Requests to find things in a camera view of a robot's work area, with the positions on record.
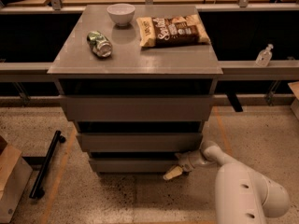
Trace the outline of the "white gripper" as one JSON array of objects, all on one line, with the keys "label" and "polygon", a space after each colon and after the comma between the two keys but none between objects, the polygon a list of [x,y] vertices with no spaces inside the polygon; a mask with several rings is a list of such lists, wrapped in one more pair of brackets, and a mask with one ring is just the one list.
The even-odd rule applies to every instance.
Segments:
[{"label": "white gripper", "polygon": [[178,158],[178,165],[173,166],[164,174],[163,179],[166,181],[182,175],[183,171],[191,172],[196,167],[207,166],[206,159],[199,149],[185,153],[177,153],[176,157]]}]

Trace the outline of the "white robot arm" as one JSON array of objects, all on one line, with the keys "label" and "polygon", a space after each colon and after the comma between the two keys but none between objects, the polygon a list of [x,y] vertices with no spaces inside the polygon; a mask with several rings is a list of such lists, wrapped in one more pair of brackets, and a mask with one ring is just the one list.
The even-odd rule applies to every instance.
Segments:
[{"label": "white robot arm", "polygon": [[217,224],[266,224],[268,217],[282,217],[290,209],[284,187],[228,155],[213,141],[204,141],[195,151],[178,153],[177,158],[164,180],[197,167],[220,166],[215,179]]}]

